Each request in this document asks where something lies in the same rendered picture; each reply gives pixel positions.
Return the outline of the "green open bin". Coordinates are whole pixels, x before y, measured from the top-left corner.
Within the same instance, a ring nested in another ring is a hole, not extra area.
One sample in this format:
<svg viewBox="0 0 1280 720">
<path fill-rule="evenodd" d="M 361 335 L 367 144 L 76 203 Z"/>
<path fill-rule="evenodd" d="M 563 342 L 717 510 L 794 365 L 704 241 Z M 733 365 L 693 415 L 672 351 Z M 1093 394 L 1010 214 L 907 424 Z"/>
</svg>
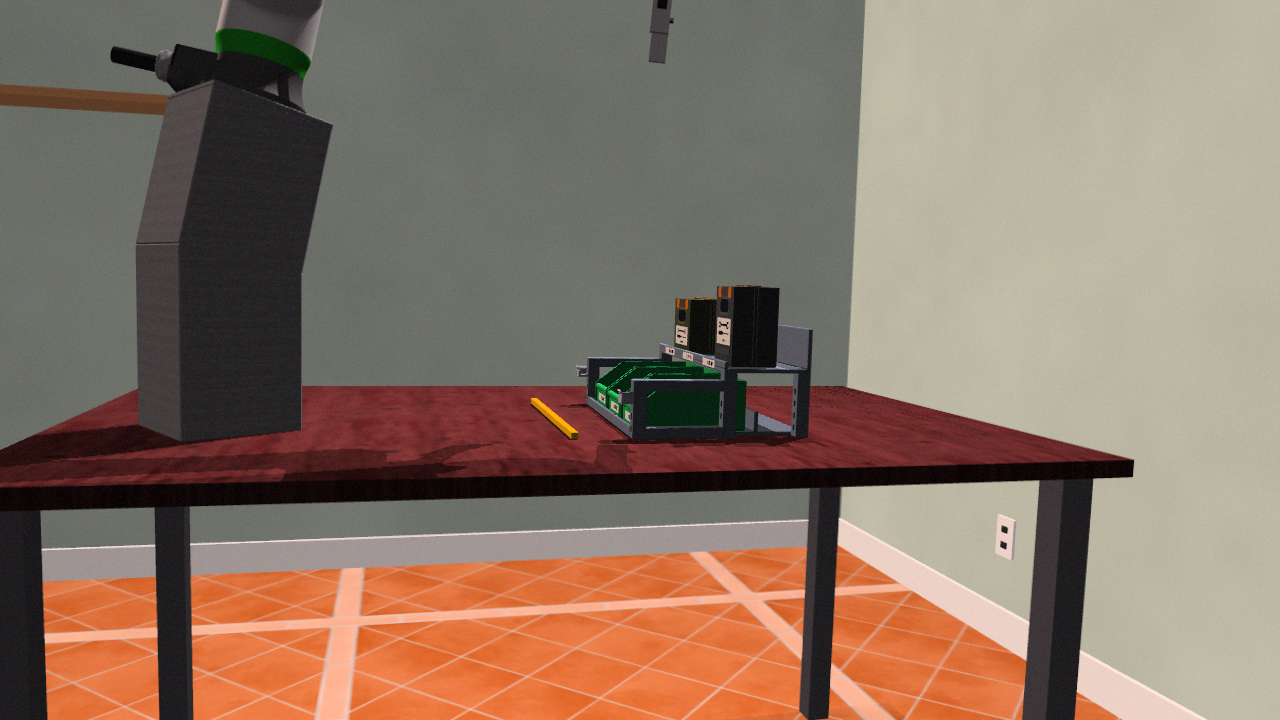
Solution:
<svg viewBox="0 0 1280 720">
<path fill-rule="evenodd" d="M 646 379 L 721 379 L 721 374 L 652 374 Z M 736 430 L 745 430 L 748 380 L 737 379 Z M 646 391 L 646 427 L 719 427 L 721 391 Z M 630 424 L 630 404 L 621 419 Z"/>
<path fill-rule="evenodd" d="M 714 372 L 705 366 L 636 366 L 609 388 L 607 409 L 620 416 L 621 404 L 618 402 L 618 389 L 630 392 L 631 379 L 646 379 L 652 374 L 721 374 L 721 372 Z"/>
<path fill-rule="evenodd" d="M 632 372 L 636 366 L 699 366 L 684 361 L 622 361 L 596 380 L 595 400 L 607 407 L 607 389 Z"/>
</svg>

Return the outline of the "yellow bar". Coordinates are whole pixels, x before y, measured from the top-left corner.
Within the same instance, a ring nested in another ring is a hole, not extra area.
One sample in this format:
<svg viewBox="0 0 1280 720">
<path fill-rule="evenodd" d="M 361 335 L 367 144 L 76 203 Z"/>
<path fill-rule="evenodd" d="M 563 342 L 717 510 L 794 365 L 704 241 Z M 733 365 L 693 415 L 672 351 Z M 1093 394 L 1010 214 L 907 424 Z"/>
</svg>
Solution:
<svg viewBox="0 0 1280 720">
<path fill-rule="evenodd" d="M 547 405 L 541 404 L 540 400 L 531 398 L 531 404 L 535 407 L 538 407 L 538 410 L 543 413 L 550 421 L 553 421 L 556 427 L 563 430 L 566 436 L 568 436 L 571 439 L 579 439 L 579 432 L 575 430 L 572 427 L 570 427 L 570 424 L 567 424 L 564 420 L 562 420 L 561 416 L 556 415 L 556 413 L 553 413 L 549 407 L 547 407 Z"/>
</svg>

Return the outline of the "grey metal rack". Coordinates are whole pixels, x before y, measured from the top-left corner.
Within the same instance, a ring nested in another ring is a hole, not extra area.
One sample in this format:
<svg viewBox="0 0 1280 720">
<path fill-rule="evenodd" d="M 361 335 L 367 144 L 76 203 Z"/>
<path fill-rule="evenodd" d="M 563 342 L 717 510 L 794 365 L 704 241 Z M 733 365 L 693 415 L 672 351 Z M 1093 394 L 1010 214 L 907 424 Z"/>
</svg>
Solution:
<svg viewBox="0 0 1280 720">
<path fill-rule="evenodd" d="M 813 331 L 778 325 L 776 366 L 730 366 L 716 355 L 659 345 L 659 357 L 588 357 L 577 366 L 588 377 L 586 404 L 632 439 L 707 439 L 735 436 L 808 437 Z M 672 361 L 672 356 L 721 372 L 721 379 L 631 379 L 631 392 L 618 389 L 618 402 L 630 404 L 630 424 L 595 400 L 600 366 L 622 361 Z M 737 373 L 794 373 L 791 427 L 746 407 L 745 430 L 736 429 Z M 721 391 L 719 427 L 646 427 L 646 391 Z"/>
</svg>

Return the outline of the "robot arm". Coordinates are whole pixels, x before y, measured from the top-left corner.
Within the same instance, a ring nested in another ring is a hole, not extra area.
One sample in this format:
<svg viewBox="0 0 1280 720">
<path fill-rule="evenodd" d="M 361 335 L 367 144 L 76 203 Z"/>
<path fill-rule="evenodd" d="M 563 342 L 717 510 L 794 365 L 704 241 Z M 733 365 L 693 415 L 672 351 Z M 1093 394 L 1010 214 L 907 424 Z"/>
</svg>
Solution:
<svg viewBox="0 0 1280 720">
<path fill-rule="evenodd" d="M 306 113 L 302 86 L 323 4 L 324 0 L 223 0 L 215 53 L 175 44 L 174 53 L 165 50 L 155 56 L 113 46 L 110 58 L 113 63 L 154 70 L 175 92 L 212 77 Z"/>
</svg>

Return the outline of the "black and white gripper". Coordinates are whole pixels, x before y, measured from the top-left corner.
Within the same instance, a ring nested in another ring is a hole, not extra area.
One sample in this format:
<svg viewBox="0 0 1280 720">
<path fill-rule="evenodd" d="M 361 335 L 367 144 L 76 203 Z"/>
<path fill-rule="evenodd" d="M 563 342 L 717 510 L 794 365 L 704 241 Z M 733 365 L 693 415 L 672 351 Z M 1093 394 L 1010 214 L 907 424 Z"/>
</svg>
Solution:
<svg viewBox="0 0 1280 720">
<path fill-rule="evenodd" d="M 669 18 L 671 4 L 672 0 L 653 0 L 649 61 L 666 64 L 669 23 L 673 24 L 675 20 L 675 18 Z"/>
</svg>

